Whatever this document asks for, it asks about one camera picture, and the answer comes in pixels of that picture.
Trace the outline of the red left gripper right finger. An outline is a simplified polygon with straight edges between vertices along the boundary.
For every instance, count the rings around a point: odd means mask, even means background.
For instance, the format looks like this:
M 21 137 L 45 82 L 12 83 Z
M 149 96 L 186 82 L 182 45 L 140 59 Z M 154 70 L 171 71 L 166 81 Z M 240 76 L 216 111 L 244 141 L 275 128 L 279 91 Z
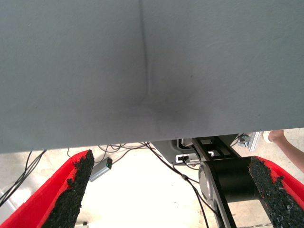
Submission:
M 304 185 L 274 162 L 251 157 L 249 173 L 275 228 L 304 226 Z

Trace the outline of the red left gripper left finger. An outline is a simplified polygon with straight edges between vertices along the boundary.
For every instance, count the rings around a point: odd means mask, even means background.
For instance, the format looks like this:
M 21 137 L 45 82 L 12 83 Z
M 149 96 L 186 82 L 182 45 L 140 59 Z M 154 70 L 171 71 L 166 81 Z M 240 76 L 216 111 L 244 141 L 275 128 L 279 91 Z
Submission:
M 70 157 L 0 226 L 2 228 L 74 227 L 94 162 L 91 150 Z

